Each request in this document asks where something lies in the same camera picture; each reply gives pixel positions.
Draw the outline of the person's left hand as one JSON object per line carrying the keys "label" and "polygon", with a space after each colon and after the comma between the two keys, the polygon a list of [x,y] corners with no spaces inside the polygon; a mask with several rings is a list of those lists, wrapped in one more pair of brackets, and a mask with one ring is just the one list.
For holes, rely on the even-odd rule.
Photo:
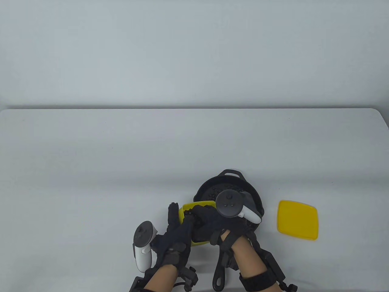
{"label": "person's left hand", "polygon": [[169,205],[167,230],[163,235],[157,235],[150,245],[157,254],[154,268],[173,265],[180,271],[186,267],[194,222],[194,218],[189,216],[180,223],[178,203]]}

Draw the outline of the person's right hand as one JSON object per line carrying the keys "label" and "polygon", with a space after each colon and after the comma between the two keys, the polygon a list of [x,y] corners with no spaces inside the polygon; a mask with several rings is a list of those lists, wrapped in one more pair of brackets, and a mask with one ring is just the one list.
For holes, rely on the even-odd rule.
{"label": "person's right hand", "polygon": [[193,242],[210,242],[227,251],[240,237],[252,232],[243,218],[226,218],[212,206],[196,205],[189,212],[202,223],[193,227]]}

